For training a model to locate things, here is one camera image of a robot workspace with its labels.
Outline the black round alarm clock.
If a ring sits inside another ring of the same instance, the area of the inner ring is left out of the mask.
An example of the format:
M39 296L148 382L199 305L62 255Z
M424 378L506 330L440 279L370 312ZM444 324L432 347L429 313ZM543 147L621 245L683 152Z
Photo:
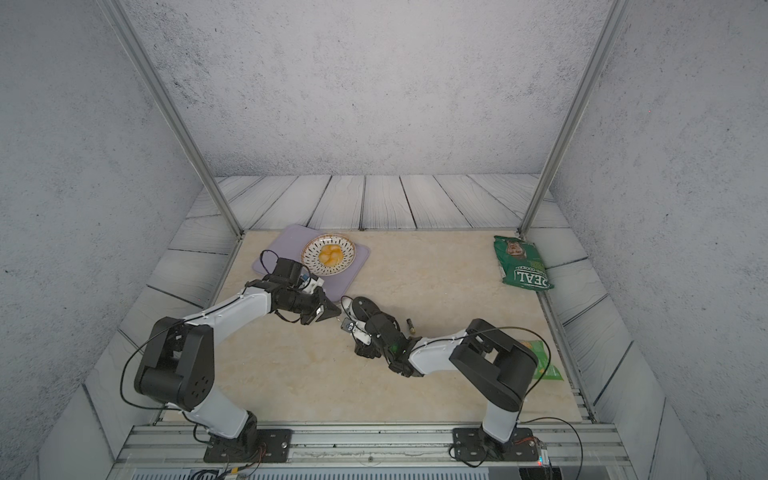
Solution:
M367 323L372 317L381 313L380 307L371 299L358 296L351 301L352 314L357 321Z

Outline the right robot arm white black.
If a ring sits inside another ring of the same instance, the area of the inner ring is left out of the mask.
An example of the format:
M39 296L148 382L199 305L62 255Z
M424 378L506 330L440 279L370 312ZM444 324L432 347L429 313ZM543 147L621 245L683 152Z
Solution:
M535 353L483 319L455 334L439 338L407 337L383 312L355 320L353 337L374 349L393 372L423 377L435 372L461 373L487 400L481 428L503 445L516 430L521 407L538 367Z

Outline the green packet behind right arm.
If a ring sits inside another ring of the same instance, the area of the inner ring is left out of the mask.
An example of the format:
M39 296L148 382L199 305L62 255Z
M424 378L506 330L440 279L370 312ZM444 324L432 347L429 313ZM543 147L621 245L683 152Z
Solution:
M538 364L534 373L534 380L552 380L562 381L564 379L561 371L551 360L548 346L544 341L531 340L523 341L523 344L528 347L537 357Z

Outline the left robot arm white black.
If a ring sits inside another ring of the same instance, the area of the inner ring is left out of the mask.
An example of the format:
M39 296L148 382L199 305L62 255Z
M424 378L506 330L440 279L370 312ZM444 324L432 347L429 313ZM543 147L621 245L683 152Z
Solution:
M337 317L337 307L320 286L304 290L286 282L255 280L241 293L198 314L158 320L144 345L134 390L231 440L241 435L249 412L215 385L215 349L225 339L262 317L287 311L301 325Z

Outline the yellow fruit in bowl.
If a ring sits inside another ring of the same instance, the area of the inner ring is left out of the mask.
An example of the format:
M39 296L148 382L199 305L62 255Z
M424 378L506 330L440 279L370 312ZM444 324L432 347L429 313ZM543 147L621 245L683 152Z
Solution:
M344 260L344 252L338 244L323 245L318 255L318 261L326 268L335 268Z

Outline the patterned bowl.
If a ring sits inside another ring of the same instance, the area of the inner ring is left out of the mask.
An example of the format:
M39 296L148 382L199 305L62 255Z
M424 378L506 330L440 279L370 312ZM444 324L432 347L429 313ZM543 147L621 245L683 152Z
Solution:
M304 247L300 261L312 274L327 277L347 270L355 257L356 247L349 238L338 234L323 234Z

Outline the green snack bag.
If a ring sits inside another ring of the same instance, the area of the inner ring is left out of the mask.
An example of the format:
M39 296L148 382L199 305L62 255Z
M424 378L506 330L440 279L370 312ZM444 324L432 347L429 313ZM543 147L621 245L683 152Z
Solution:
M494 237L494 252L502 271L502 282L530 291L554 287L536 247L518 237Z

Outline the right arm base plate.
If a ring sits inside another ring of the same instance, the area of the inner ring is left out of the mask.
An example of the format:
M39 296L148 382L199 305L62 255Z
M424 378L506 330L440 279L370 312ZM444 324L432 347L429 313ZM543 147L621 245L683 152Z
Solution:
M455 428L452 431L452 454L457 461L472 462L540 462L538 439L531 429L517 428L509 440L501 442L481 427Z

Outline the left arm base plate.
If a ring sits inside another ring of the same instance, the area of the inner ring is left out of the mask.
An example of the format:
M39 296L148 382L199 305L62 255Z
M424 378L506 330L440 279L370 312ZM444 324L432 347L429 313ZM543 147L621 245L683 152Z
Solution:
M212 436L203 455L208 464L285 463L293 431L290 429L245 430L237 438Z

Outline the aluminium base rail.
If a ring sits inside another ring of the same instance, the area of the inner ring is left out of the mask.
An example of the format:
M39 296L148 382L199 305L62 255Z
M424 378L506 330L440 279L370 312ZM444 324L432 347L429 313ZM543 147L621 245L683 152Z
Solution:
M282 470L313 468L462 468L450 458L454 425L449 423L268 422L268 429L292 432ZM543 461L564 478L633 479L636 474L615 426L544 420L531 424ZM132 429L109 473L130 479L140 469L199 471L206 434L181 422Z

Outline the aluminium corner post left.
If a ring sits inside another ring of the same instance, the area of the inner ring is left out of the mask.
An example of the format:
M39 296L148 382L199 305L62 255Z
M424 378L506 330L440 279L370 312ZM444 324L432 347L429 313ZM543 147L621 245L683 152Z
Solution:
M174 104L164 82L153 65L148 53L136 33L124 7L117 0L99 0L102 13L113 28L115 35L129 57L142 82L148 88L162 117L181 146L187 160L195 170L214 206L224 217L228 227L240 240L244 228L234 215L214 175L195 143L179 110Z

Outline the aluminium corner post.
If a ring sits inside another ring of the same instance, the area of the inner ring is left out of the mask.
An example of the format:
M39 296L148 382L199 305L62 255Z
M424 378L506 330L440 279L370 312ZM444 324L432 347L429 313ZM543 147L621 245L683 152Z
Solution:
M124 7L117 0L99 0L102 13L113 28L115 35L129 57L142 82L148 88L162 117L181 146L187 160L195 170L214 206L224 217L228 227L240 240L244 228L234 215L214 175L195 143L179 110L174 104L164 82L153 65L148 53L136 33Z
M629 0L615 0L610 6L607 18L581 76L565 120L544 163L531 201L522 217L518 228L518 232L522 237L525 237L533 227L536 216L544 202L545 194L558 172L568 146L587 108L592 91L597 85L600 74L607 63L611 49L620 35L621 25L627 17L630 4Z

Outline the aluminium corner post right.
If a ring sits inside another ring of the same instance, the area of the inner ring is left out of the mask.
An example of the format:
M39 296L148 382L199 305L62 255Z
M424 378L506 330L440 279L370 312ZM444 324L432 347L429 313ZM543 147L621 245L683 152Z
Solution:
M518 228L518 232L522 237L525 237L533 227L536 216L544 202L545 194L558 172L568 146L587 108L592 91L597 85L600 74L607 63L611 49L620 35L621 25L627 17L630 4L629 0L615 0L610 6L607 18L581 76L565 120L544 163L531 201L522 217Z

